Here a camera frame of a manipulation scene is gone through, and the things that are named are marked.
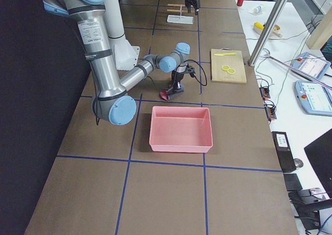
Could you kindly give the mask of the grey pink towel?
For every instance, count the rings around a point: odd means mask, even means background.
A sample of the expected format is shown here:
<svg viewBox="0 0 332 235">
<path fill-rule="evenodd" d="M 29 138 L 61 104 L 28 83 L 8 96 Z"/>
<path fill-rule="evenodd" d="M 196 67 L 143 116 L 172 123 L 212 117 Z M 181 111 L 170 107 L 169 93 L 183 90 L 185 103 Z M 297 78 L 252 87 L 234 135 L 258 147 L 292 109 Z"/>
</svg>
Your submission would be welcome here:
<svg viewBox="0 0 332 235">
<path fill-rule="evenodd" d="M 159 92 L 159 96 L 162 100 L 170 101 L 171 99 L 180 96 L 185 91 L 185 86 L 181 84 L 179 87 L 169 87 L 166 90 L 162 90 Z"/>
</svg>

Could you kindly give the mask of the white rack tray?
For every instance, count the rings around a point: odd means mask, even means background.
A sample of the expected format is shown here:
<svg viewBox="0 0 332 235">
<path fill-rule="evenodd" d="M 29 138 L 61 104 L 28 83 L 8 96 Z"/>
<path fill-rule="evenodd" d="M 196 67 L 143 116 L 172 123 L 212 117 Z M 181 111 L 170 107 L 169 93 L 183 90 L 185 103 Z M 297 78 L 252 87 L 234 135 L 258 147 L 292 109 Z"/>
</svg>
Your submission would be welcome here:
<svg viewBox="0 0 332 235">
<path fill-rule="evenodd" d="M 193 17 L 189 16 L 178 16 L 178 15 L 168 15 L 167 23 L 177 23 L 177 24 L 189 24 L 193 25 Z"/>
</svg>

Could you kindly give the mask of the wooden rack rod inner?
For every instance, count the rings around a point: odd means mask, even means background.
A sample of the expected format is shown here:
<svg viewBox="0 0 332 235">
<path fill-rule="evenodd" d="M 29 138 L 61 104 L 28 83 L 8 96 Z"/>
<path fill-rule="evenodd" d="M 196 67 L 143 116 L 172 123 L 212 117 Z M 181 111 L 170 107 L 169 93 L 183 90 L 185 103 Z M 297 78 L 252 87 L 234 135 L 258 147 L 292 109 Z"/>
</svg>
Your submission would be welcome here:
<svg viewBox="0 0 332 235">
<path fill-rule="evenodd" d="M 191 13 L 190 11 L 188 12 L 186 9 L 185 10 L 181 10 L 181 9 L 167 9 L 167 12 L 187 12 L 187 13 Z"/>
</svg>

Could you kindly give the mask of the pink plastic bin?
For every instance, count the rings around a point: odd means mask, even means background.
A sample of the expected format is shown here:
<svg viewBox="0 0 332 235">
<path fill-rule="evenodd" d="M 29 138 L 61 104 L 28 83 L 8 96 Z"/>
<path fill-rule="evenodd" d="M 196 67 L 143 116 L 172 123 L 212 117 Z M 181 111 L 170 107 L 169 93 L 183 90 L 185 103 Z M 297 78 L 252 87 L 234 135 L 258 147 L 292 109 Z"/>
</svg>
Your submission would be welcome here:
<svg viewBox="0 0 332 235">
<path fill-rule="evenodd" d="M 149 144 L 153 151 L 207 153 L 213 147 L 210 110 L 206 107 L 154 106 Z"/>
</svg>

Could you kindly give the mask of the lemon slice far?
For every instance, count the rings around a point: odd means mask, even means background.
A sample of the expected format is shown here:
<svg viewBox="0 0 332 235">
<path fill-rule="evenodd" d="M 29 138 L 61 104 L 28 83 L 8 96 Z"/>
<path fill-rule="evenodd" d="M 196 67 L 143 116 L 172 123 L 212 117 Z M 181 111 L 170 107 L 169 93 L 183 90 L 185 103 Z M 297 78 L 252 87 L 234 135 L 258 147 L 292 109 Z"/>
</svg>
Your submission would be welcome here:
<svg viewBox="0 0 332 235">
<path fill-rule="evenodd" d="M 229 69 L 230 69 L 230 67 L 228 65 L 223 65 L 222 66 L 223 71 L 228 71 Z"/>
</svg>

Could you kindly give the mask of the lemon slice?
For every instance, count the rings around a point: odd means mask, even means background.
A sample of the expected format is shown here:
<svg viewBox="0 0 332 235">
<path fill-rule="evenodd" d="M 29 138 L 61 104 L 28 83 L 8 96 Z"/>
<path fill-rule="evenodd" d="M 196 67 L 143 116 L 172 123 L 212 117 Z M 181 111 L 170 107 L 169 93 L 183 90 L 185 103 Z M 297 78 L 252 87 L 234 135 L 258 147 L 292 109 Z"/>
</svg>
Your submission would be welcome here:
<svg viewBox="0 0 332 235">
<path fill-rule="evenodd" d="M 234 68 L 229 68 L 229 69 L 227 70 L 227 73 L 232 75 L 232 74 L 235 74 L 236 71 L 235 71 Z"/>
<path fill-rule="evenodd" d="M 223 65 L 222 66 L 223 71 L 228 71 L 229 69 L 230 69 L 230 67 L 228 65 Z"/>
</svg>

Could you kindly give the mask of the bamboo cutting board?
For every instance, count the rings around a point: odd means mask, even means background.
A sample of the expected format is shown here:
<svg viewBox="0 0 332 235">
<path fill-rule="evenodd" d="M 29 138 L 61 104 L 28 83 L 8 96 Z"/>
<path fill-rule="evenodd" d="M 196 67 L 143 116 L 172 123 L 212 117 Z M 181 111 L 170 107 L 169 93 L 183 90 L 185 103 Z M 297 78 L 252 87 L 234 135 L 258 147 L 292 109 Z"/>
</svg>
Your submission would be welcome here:
<svg viewBox="0 0 332 235">
<path fill-rule="evenodd" d="M 215 82 L 247 83 L 242 52 L 211 49 L 211 78 Z"/>
</svg>

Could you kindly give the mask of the lemon slice near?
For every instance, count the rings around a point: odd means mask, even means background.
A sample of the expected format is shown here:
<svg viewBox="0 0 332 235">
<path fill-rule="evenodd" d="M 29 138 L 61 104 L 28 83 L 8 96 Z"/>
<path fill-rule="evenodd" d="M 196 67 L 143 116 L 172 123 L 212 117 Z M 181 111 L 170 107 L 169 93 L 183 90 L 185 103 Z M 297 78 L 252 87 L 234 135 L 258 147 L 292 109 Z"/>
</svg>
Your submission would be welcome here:
<svg viewBox="0 0 332 235">
<path fill-rule="evenodd" d="M 232 75 L 232 74 L 235 74 L 236 71 L 235 71 L 234 68 L 229 68 L 229 69 L 227 70 L 227 73 Z"/>
</svg>

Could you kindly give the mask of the yellow plastic knife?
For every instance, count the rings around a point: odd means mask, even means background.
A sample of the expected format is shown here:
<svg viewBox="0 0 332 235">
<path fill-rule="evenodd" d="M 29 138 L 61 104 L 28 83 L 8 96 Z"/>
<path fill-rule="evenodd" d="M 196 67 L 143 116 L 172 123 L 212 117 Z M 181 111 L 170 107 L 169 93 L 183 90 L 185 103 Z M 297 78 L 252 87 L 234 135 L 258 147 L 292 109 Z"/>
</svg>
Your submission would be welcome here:
<svg viewBox="0 0 332 235">
<path fill-rule="evenodd" d="M 214 53 L 214 56 L 224 57 L 224 56 L 236 56 L 236 52 L 229 52 L 229 53 Z"/>
</svg>

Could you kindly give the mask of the white blue tube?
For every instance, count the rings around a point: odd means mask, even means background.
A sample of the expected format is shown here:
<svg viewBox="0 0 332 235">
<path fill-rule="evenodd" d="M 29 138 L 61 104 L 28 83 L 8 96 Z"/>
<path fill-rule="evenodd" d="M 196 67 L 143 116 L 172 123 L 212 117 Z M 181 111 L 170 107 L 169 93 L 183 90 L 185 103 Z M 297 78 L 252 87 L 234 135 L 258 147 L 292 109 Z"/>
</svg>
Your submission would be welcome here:
<svg viewBox="0 0 332 235">
<path fill-rule="evenodd" d="M 249 13 L 253 14 L 253 15 L 260 15 L 263 13 L 264 11 L 264 5 L 257 5 L 256 7 L 252 8 Z"/>
</svg>

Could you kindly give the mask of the orange connector block far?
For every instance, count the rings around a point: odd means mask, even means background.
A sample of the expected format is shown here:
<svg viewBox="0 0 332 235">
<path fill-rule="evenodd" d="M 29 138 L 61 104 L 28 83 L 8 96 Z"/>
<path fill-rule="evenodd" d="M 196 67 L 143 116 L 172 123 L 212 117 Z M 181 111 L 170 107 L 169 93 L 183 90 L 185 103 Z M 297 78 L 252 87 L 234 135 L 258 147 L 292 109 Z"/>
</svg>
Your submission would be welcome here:
<svg viewBox="0 0 332 235">
<path fill-rule="evenodd" d="M 270 89 L 269 86 L 260 86 L 259 91 L 263 100 L 270 99 Z"/>
</svg>

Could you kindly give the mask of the orange connector block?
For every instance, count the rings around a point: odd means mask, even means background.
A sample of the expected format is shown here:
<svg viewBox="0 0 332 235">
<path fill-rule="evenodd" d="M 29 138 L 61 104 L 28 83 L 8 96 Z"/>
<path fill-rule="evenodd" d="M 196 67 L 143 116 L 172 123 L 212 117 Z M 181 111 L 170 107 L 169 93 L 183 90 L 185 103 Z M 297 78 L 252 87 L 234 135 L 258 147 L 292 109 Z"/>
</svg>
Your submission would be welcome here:
<svg viewBox="0 0 332 235">
<path fill-rule="evenodd" d="M 270 99 L 270 89 L 269 86 L 260 86 L 259 91 L 263 100 Z"/>
<path fill-rule="evenodd" d="M 263 103 L 268 121 L 276 120 L 276 105 L 270 100 L 265 100 Z"/>
</svg>

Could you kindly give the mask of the reacher grabber stick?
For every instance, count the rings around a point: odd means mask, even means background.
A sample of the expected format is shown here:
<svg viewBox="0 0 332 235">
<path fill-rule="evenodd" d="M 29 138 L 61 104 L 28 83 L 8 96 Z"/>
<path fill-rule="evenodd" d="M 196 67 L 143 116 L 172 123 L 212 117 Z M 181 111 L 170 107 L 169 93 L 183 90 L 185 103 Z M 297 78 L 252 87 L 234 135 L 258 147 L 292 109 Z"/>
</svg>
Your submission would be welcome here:
<svg viewBox="0 0 332 235">
<path fill-rule="evenodd" d="M 321 81 L 326 71 L 331 66 L 331 63 L 325 60 L 323 57 L 317 57 L 309 52 L 300 54 L 297 58 L 291 61 L 291 64 L 282 62 L 271 56 L 268 49 L 263 49 L 264 53 L 262 56 L 267 59 L 272 59 L 282 66 L 287 67 L 292 72 L 300 75 L 301 77 L 315 82 L 328 90 L 331 90 L 331 86 Z"/>
</svg>

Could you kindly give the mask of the orange connector block near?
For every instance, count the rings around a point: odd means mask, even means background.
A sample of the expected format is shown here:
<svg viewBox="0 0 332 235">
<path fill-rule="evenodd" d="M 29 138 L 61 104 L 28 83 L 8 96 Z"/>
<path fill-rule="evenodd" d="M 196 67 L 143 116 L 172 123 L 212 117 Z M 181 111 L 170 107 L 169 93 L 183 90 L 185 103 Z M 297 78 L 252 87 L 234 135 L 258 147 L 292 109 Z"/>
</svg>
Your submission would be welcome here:
<svg viewBox="0 0 332 235">
<path fill-rule="evenodd" d="M 276 120 L 276 105 L 270 100 L 265 100 L 263 103 L 268 121 Z"/>
</svg>

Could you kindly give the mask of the black box with label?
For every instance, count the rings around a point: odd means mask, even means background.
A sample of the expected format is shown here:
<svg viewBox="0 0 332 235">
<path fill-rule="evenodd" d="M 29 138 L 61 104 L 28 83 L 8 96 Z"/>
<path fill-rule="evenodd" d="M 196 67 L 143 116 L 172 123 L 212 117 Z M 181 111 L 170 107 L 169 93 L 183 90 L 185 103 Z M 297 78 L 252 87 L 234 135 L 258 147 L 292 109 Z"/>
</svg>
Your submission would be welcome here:
<svg viewBox="0 0 332 235">
<path fill-rule="evenodd" d="M 286 133 L 272 131 L 271 134 L 282 171 L 284 173 L 291 173 L 295 171 L 296 166 Z"/>
</svg>

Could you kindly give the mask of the wooden board upright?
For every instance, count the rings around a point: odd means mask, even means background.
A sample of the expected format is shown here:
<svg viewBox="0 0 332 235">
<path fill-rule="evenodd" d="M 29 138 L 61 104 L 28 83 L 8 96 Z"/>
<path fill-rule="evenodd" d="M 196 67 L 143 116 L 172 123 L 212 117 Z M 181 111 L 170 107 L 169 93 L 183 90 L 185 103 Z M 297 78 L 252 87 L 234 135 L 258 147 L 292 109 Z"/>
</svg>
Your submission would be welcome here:
<svg viewBox="0 0 332 235">
<path fill-rule="evenodd" d="M 323 45 L 331 37 L 331 8 L 324 16 L 322 21 L 318 24 L 315 30 L 311 33 L 306 44 L 309 49 L 318 50 L 323 47 Z"/>
</svg>

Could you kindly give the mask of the far teach pendant tablet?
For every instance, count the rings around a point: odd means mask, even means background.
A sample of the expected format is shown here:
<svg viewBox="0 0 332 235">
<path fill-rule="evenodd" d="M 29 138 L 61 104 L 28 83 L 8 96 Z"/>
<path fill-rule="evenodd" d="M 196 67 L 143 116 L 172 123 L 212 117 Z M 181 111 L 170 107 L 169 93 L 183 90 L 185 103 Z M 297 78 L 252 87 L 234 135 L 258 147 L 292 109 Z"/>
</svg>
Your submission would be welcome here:
<svg viewBox="0 0 332 235">
<path fill-rule="evenodd" d="M 291 63 L 291 66 L 308 76 L 320 80 L 330 68 L 331 62 L 325 60 L 324 57 L 317 57 L 309 52 L 304 52 Z"/>
</svg>

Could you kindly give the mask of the teach pendant tablet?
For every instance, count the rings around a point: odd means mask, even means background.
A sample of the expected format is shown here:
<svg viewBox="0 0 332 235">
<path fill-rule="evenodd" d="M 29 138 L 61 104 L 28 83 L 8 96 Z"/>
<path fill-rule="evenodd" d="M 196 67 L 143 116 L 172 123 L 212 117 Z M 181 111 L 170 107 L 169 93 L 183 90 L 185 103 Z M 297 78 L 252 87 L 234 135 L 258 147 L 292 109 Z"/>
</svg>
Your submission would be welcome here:
<svg viewBox="0 0 332 235">
<path fill-rule="evenodd" d="M 320 80 L 330 68 L 331 62 L 325 60 L 324 57 L 317 57 L 309 52 L 304 52 L 291 63 L 291 66 L 308 76 Z"/>
<path fill-rule="evenodd" d="M 331 92 L 310 81 L 294 83 L 295 95 L 303 111 L 309 115 L 331 117 Z"/>
</svg>

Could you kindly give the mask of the near teach pendant tablet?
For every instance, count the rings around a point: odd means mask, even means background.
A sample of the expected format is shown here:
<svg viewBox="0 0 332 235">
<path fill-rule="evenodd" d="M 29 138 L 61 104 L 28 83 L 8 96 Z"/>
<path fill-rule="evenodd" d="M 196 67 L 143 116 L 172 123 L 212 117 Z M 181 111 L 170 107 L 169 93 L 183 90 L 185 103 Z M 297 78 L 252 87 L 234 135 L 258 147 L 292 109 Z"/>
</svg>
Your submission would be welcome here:
<svg viewBox="0 0 332 235">
<path fill-rule="evenodd" d="M 310 81 L 294 83 L 295 95 L 303 111 L 309 115 L 331 117 L 331 92 Z"/>
</svg>

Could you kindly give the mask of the black monitor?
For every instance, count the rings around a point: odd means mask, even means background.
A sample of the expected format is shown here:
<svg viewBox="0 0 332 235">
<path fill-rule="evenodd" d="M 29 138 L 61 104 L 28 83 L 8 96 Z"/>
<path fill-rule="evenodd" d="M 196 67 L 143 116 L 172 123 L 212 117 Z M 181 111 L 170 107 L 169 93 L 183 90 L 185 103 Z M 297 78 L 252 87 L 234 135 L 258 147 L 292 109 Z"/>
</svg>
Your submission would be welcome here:
<svg viewBox="0 0 332 235">
<path fill-rule="evenodd" d="M 331 198 L 331 130 L 305 147 L 307 158 Z"/>
</svg>

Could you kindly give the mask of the aluminium frame post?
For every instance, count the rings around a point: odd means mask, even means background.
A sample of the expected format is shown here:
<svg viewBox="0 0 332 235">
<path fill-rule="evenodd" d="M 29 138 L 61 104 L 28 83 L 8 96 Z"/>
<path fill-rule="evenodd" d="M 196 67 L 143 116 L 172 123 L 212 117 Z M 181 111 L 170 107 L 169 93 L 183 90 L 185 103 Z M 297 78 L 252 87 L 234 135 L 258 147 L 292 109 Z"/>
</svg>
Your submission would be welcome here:
<svg viewBox="0 0 332 235">
<path fill-rule="evenodd" d="M 249 66 L 254 67 L 260 53 L 264 49 L 264 46 L 266 42 L 268 41 L 270 33 L 273 31 L 274 25 L 276 24 L 276 21 L 278 20 L 285 4 L 288 0 L 277 0 L 274 3 L 274 6 L 272 8 L 272 11 L 267 19 L 267 22 L 265 24 L 264 30 L 261 33 L 258 42 L 254 48 L 254 51 L 248 61 Z"/>
</svg>

